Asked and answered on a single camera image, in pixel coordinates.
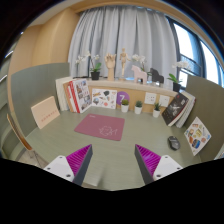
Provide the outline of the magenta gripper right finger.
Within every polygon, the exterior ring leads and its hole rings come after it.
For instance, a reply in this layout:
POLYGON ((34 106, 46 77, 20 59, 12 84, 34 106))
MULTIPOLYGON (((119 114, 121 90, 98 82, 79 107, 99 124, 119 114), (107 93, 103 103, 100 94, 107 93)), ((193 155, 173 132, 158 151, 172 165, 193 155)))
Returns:
POLYGON ((152 183, 182 169, 182 166, 170 156, 159 156, 138 144, 135 145, 134 154, 145 184, 152 183))

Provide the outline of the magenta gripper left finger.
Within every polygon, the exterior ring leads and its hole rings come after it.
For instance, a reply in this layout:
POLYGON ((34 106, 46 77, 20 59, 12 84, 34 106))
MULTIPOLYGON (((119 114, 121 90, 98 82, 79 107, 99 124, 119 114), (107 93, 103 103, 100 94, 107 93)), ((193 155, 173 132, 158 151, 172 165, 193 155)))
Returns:
POLYGON ((44 170, 81 186, 92 155, 92 145, 87 145, 68 156, 59 155, 44 170))

